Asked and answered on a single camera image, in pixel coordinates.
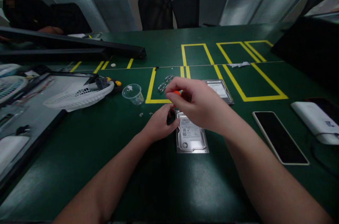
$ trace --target screwdriver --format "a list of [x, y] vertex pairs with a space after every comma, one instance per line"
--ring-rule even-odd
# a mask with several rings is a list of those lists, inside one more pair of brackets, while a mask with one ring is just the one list
[[176, 93], [177, 95], [181, 96], [181, 93], [179, 91], [173, 91], [173, 93]]

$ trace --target small white object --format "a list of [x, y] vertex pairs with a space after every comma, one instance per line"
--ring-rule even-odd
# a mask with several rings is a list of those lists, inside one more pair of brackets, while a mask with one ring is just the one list
[[27, 76], [35, 76], [35, 77], [40, 76], [39, 74], [37, 74], [35, 71], [32, 71], [32, 70], [25, 72], [25, 74]]
[[29, 137], [7, 136], [0, 140], [0, 175], [28, 142]]
[[230, 64], [227, 64], [227, 65], [234, 68], [234, 67], [243, 67], [243, 66], [251, 65], [251, 64], [249, 62], [242, 62], [242, 63], [230, 63]]
[[0, 78], [0, 103], [19, 92], [27, 83], [28, 80], [21, 76]]
[[83, 38], [86, 36], [86, 34], [71, 34], [71, 35], [68, 35], [70, 37], [77, 37], [77, 38]]
[[313, 102], [293, 102], [291, 107], [313, 135], [318, 135], [317, 140], [326, 145], [339, 145], [339, 138], [334, 135], [335, 133], [339, 134], [339, 126], [317, 104]]
[[70, 90], [45, 100], [43, 104], [52, 109], [66, 109], [67, 112], [89, 107], [112, 92], [114, 82], [107, 81], [107, 83], [109, 86], [102, 90], [90, 90], [87, 85], [78, 89], [69, 88]]

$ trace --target hard drive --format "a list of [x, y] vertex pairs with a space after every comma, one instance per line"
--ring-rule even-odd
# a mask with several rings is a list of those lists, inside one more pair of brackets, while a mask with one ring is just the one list
[[210, 88], [212, 88], [214, 91], [216, 91], [217, 94], [228, 104], [233, 105], [234, 101], [233, 98], [228, 91], [225, 83], [221, 79], [207, 79], [203, 80]]
[[196, 126], [183, 112], [177, 112], [177, 153], [209, 153], [205, 130]]

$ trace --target yellow rectangle outline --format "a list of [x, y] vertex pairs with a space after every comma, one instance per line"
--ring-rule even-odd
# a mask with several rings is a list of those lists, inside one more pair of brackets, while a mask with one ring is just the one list
[[191, 72], [190, 72], [190, 67], [189, 66], [186, 66], [186, 78], [191, 78]]
[[232, 61], [230, 60], [230, 58], [228, 57], [228, 55], [226, 54], [226, 52], [221, 46], [225, 44], [240, 44], [244, 48], [244, 50], [246, 50], [246, 52], [254, 59], [254, 61], [260, 62], [260, 60], [248, 49], [248, 47], [246, 47], [246, 45], [243, 42], [218, 42], [216, 43], [216, 45], [218, 46], [218, 48], [220, 49], [221, 53], [224, 55], [228, 63], [232, 63]]
[[133, 63], [133, 58], [131, 58], [130, 59], [130, 62], [128, 63], [128, 65], [127, 65], [127, 69], [130, 69], [131, 68], [131, 66], [132, 66], [132, 63]]
[[259, 41], [244, 41], [244, 43], [255, 53], [263, 62], [267, 62], [267, 60], [250, 44], [250, 43], [267, 43], [269, 46], [273, 47], [273, 44], [268, 40], [259, 40]]
[[101, 70], [106, 69], [107, 65], [108, 65], [109, 61], [106, 61], [105, 64], [103, 65], [103, 67], [101, 68]]
[[[156, 71], [155, 71], [155, 67], [154, 67], [153, 70], [152, 70], [151, 80], [149, 82], [148, 92], [147, 92], [147, 97], [146, 97], [145, 103], [146, 104], [172, 103], [168, 99], [151, 99], [152, 98], [153, 86], [154, 86], [154, 80], [155, 80], [155, 73], [156, 73]], [[185, 77], [185, 72], [184, 72], [183, 66], [180, 66], [180, 77], [182, 77], [182, 78]]]
[[181, 53], [183, 55], [183, 64], [184, 66], [187, 66], [187, 63], [186, 63], [186, 54], [185, 54], [185, 47], [188, 47], [188, 46], [204, 46], [204, 49], [205, 49], [205, 52], [207, 54], [207, 57], [208, 57], [208, 60], [210, 62], [211, 65], [214, 65], [214, 61], [211, 57], [211, 54], [209, 53], [209, 50], [206, 46], [206, 43], [196, 43], [196, 44], [181, 44]]
[[[225, 83], [225, 80], [223, 79], [223, 77], [222, 77], [222, 75], [220, 73], [218, 65], [213, 65], [213, 67], [215, 69], [216, 74], [218, 75], [218, 78]], [[191, 78], [190, 68], [189, 68], [189, 66], [185, 66], [185, 68], [186, 68], [186, 77], [190, 79]], [[155, 68], [153, 68], [152, 75], [151, 75], [151, 80], [150, 80], [149, 86], [148, 86], [148, 92], [147, 92], [147, 97], [146, 97], [145, 103], [146, 104], [166, 104], [166, 103], [172, 103], [168, 99], [151, 99], [152, 91], [153, 91], [153, 86], [154, 86], [154, 80], [155, 80], [155, 74], [156, 74], [156, 71], [155, 71]], [[180, 66], [180, 76], [182, 78], [185, 77], [184, 67], [183, 66]]]
[[77, 62], [77, 64], [70, 70], [70, 72], [75, 71], [80, 64], [81, 64], [81, 61]]
[[93, 72], [94, 74], [97, 73], [98, 70], [100, 70], [100, 67], [102, 66], [102, 64], [103, 64], [103, 61], [101, 61], [98, 67], [95, 69], [95, 71]]
[[270, 84], [270, 86], [279, 94], [279, 95], [272, 95], [272, 96], [257, 96], [257, 97], [246, 97], [244, 91], [239, 86], [238, 82], [232, 75], [231, 71], [227, 67], [227, 65], [222, 65], [230, 77], [232, 83], [234, 84], [235, 88], [237, 89], [238, 93], [240, 94], [241, 98], [244, 102], [251, 102], [251, 101], [273, 101], [273, 100], [280, 100], [280, 99], [288, 99], [288, 97], [273, 83], [272, 80], [267, 77], [267, 75], [259, 69], [259, 67], [255, 63], [251, 63], [251, 65], [256, 69], [258, 73]]

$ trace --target person's right hand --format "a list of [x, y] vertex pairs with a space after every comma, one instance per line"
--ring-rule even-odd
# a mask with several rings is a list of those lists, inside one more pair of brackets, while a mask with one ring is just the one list
[[[182, 90], [181, 97], [173, 91]], [[166, 97], [195, 125], [222, 134], [225, 117], [233, 110], [206, 83], [175, 77], [165, 90]]]

